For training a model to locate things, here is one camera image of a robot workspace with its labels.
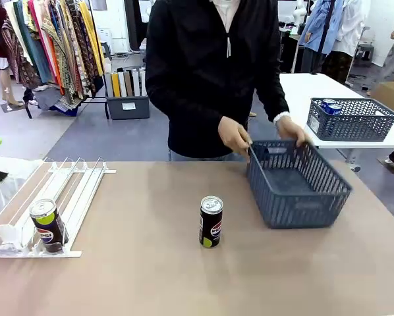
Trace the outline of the person right hand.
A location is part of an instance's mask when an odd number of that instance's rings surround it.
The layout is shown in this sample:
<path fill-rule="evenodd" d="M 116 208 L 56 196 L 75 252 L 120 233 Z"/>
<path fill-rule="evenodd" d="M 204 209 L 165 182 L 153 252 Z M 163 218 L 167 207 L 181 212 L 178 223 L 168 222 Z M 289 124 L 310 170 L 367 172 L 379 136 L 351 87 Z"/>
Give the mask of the person right hand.
<path fill-rule="evenodd" d="M 229 117 L 222 117 L 217 130 L 223 144 L 249 162 L 252 139 L 244 126 Z"/>

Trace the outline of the person left hand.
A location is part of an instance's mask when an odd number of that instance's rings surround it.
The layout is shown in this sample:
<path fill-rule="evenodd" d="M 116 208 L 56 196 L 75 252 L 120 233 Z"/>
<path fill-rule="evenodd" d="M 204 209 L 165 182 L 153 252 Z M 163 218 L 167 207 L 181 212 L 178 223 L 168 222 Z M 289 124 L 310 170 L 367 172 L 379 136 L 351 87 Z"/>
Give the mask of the person left hand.
<path fill-rule="evenodd" d="M 277 132 L 282 140 L 294 140 L 298 147 L 303 144 L 311 144 L 312 140 L 308 134 L 290 116 L 281 117 L 276 123 Z"/>

